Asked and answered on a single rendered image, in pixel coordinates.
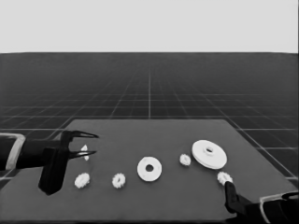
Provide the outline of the white round carrier with pins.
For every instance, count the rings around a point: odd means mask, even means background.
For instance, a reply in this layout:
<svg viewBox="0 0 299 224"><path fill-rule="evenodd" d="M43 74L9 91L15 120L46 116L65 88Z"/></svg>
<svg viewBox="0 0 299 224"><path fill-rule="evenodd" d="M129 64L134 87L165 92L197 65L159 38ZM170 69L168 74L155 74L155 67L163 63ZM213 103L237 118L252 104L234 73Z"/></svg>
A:
<svg viewBox="0 0 299 224"><path fill-rule="evenodd" d="M144 157L137 165L138 176L146 182L156 181L162 174L163 166L154 157Z"/></svg>

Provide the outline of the small white T-shaped piece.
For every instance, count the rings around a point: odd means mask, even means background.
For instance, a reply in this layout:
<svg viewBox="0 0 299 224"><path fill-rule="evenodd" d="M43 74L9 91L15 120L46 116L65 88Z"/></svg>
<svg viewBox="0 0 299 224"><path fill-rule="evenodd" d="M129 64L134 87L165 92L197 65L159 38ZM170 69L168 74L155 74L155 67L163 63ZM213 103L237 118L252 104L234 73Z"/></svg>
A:
<svg viewBox="0 0 299 224"><path fill-rule="evenodd" d="M87 145L84 145L82 148L81 148L81 151L87 151L88 150L88 147L87 147ZM89 160L89 156L84 156L84 160L85 161L88 161Z"/></svg>

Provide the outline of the white toothed gear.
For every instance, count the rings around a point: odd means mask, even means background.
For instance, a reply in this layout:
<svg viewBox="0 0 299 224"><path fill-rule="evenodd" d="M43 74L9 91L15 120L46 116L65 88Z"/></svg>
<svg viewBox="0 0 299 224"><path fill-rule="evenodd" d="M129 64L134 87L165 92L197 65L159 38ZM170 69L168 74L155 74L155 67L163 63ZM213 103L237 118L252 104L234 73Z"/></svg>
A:
<svg viewBox="0 0 299 224"><path fill-rule="evenodd" d="M179 162L184 166L189 166L191 164L191 158L187 154L181 154L179 156Z"/></svg>
<svg viewBox="0 0 299 224"><path fill-rule="evenodd" d="M78 189L82 189L90 183L90 179L91 178L89 174L82 173L76 177L74 184Z"/></svg>
<svg viewBox="0 0 299 224"><path fill-rule="evenodd" d="M225 185L226 182L233 182L232 177L225 172L219 172L217 175L217 179L219 183L222 184L223 186Z"/></svg>
<svg viewBox="0 0 299 224"><path fill-rule="evenodd" d="M112 178L112 185L115 189L122 188L126 183L126 177L122 173L115 174Z"/></svg>

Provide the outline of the large thick white disc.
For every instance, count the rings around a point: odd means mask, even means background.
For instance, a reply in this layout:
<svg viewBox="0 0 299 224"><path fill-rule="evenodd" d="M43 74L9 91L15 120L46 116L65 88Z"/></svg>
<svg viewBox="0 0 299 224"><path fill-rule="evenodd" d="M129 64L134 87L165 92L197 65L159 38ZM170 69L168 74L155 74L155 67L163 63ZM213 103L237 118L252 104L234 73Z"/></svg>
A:
<svg viewBox="0 0 299 224"><path fill-rule="evenodd" d="M219 170L227 163L225 151L217 144L208 140L198 140L192 144L193 157L209 169Z"/></svg>

